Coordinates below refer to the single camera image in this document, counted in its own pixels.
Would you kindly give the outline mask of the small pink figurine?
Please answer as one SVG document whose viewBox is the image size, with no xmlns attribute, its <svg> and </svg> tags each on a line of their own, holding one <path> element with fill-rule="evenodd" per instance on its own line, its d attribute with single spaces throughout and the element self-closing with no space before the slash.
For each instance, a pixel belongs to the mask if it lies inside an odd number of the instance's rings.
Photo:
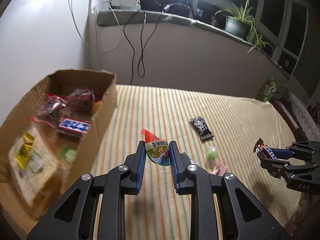
<svg viewBox="0 0 320 240">
<path fill-rule="evenodd" d="M 212 16 L 210 25 L 219 28 L 219 24 L 215 16 Z"/>
</svg>

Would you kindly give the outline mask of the snickers bar brown wrapper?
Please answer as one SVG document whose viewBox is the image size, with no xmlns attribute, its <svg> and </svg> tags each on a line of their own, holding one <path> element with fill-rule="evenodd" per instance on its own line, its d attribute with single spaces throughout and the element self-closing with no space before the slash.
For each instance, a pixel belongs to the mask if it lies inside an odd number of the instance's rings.
<svg viewBox="0 0 320 240">
<path fill-rule="evenodd" d="M 274 152 L 264 144 L 263 140 L 259 138 L 253 147 L 253 153 L 256 153 L 257 157 L 260 161 L 264 159 L 273 159 L 277 160 L 276 155 Z"/>
</svg>

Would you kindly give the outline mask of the black candy wrapper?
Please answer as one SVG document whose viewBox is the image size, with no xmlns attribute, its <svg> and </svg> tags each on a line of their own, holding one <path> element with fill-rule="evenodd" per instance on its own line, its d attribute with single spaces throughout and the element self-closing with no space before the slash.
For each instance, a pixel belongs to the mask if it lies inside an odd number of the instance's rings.
<svg viewBox="0 0 320 240">
<path fill-rule="evenodd" d="M 189 119 L 189 122 L 193 124 L 201 140 L 207 140 L 214 137 L 213 133 L 208 128 L 203 117 L 197 116 L 197 117 L 191 118 Z"/>
</svg>

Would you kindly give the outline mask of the small green candy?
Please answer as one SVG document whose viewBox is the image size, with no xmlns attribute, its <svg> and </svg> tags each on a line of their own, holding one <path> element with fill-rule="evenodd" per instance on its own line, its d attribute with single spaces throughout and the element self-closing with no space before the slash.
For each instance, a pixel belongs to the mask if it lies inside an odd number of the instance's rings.
<svg viewBox="0 0 320 240">
<path fill-rule="evenodd" d="M 218 153 L 217 153 L 217 149 L 215 146 L 213 145 L 206 145 L 206 156 L 207 159 L 212 160 L 215 159 L 217 157 Z"/>
</svg>

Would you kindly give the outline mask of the red clear bag dark snack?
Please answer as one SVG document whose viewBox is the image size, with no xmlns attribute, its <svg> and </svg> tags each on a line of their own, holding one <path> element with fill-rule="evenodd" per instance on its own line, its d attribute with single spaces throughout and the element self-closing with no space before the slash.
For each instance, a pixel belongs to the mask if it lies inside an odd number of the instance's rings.
<svg viewBox="0 0 320 240">
<path fill-rule="evenodd" d="M 95 94 L 87 88 L 77 88 L 66 98 L 66 106 L 73 111 L 91 112 L 95 104 Z"/>
</svg>

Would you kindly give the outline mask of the red green triangular snack packet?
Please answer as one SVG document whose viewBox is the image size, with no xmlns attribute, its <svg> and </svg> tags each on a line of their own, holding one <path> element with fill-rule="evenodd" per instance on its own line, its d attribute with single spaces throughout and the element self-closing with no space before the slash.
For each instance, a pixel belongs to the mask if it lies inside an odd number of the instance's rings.
<svg viewBox="0 0 320 240">
<path fill-rule="evenodd" d="M 146 153 L 149 159 L 160 166 L 169 166 L 168 141 L 157 137 L 146 129 L 142 129 L 140 133 L 144 136 Z"/>
</svg>

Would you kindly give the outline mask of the small red clear nut bag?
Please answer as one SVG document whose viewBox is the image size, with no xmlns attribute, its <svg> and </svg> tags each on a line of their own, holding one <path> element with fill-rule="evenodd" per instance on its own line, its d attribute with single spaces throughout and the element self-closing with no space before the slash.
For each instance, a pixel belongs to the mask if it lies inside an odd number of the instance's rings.
<svg viewBox="0 0 320 240">
<path fill-rule="evenodd" d="M 43 103 L 37 109 L 36 116 L 31 116 L 29 120 L 56 128 L 66 105 L 67 102 L 63 98 L 54 94 L 46 94 Z"/>
</svg>

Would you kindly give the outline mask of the striped yellow table cloth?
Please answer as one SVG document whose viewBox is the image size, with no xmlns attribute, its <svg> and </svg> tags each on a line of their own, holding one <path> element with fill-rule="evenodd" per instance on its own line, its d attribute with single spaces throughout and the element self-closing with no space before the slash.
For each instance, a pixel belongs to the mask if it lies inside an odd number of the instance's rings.
<svg viewBox="0 0 320 240">
<path fill-rule="evenodd" d="M 119 85 L 118 103 L 92 167 L 100 175 L 122 164 L 143 140 L 142 129 L 175 141 L 197 165 L 208 172 L 206 145 L 217 149 L 217 158 L 228 171 L 261 201 L 277 221 L 286 226 L 298 210 L 300 193 L 261 168 L 252 152 L 261 138 L 271 147 L 284 148 L 294 136 L 268 102 L 249 98 L 189 92 L 176 89 Z M 201 116 L 214 137 L 201 140 L 189 119 Z M 171 169 L 146 161 L 140 194 L 125 198 L 127 239 L 188 239 L 191 198 L 179 196 Z"/>
</svg>

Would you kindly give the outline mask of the white power strip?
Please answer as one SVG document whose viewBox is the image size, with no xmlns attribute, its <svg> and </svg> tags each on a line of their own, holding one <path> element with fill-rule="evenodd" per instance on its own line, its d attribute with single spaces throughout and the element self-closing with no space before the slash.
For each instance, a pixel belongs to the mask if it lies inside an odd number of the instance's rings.
<svg viewBox="0 0 320 240">
<path fill-rule="evenodd" d="M 121 10 L 140 10 L 140 0 L 111 0 L 113 7 L 120 7 Z"/>
</svg>

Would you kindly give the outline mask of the potted spider plant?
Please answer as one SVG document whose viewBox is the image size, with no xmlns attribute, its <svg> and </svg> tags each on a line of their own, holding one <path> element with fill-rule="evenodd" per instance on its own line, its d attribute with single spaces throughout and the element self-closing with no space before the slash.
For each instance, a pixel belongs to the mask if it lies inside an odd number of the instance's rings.
<svg viewBox="0 0 320 240">
<path fill-rule="evenodd" d="M 223 14 L 226 18 L 224 31 L 244 41 L 251 41 L 247 54 L 257 50 L 259 52 L 259 61 L 262 59 L 262 53 L 272 56 L 274 47 L 270 42 L 264 40 L 263 33 L 257 30 L 255 18 L 251 14 L 254 8 L 250 6 L 249 0 L 246 0 L 245 4 L 241 4 L 239 7 L 232 1 L 229 2 L 233 9 L 222 8 L 213 15 L 216 17 L 219 14 Z"/>
</svg>

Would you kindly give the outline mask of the packaged sliced bread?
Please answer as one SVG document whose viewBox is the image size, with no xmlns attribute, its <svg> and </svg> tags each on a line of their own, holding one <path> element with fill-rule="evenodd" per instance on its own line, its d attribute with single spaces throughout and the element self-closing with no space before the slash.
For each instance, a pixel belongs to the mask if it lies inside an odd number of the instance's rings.
<svg viewBox="0 0 320 240">
<path fill-rule="evenodd" d="M 65 166 L 34 126 L 16 138 L 8 158 L 23 206 L 33 219 L 40 218 L 59 198 Z"/>
</svg>

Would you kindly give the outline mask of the snickers bar blue label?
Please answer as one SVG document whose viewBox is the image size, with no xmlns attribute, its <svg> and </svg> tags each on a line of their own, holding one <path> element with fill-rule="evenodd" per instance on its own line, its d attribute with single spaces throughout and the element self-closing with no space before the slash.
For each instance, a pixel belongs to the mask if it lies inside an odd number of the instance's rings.
<svg viewBox="0 0 320 240">
<path fill-rule="evenodd" d="M 91 126 L 90 122 L 72 118 L 61 118 L 57 126 L 57 134 L 76 138 L 86 134 Z"/>
</svg>

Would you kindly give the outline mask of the green clear mint candy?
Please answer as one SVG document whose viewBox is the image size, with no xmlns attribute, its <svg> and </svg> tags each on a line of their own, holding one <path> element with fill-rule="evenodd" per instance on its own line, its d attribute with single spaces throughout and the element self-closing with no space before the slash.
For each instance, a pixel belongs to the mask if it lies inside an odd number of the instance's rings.
<svg viewBox="0 0 320 240">
<path fill-rule="evenodd" d="M 59 159 L 64 163 L 71 164 L 76 158 L 77 154 L 78 153 L 75 149 L 72 149 L 69 146 L 64 145 L 59 155 Z"/>
</svg>

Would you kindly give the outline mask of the small pink candy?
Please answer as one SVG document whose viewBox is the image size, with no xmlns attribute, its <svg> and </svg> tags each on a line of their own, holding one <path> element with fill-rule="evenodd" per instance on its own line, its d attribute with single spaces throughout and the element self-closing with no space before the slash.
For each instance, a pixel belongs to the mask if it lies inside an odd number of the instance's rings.
<svg viewBox="0 0 320 240">
<path fill-rule="evenodd" d="M 212 174 L 216 176 L 223 176 L 227 170 L 228 167 L 222 161 L 216 160 Z"/>
</svg>

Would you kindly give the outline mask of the brown cardboard box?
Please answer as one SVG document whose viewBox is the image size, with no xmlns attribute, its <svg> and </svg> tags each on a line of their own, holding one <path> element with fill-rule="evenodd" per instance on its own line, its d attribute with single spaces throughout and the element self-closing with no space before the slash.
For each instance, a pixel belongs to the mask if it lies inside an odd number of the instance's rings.
<svg viewBox="0 0 320 240">
<path fill-rule="evenodd" d="M 26 239 L 91 170 L 117 104 L 117 77 L 59 70 L 38 82 L 1 126 L 1 239 Z"/>
</svg>

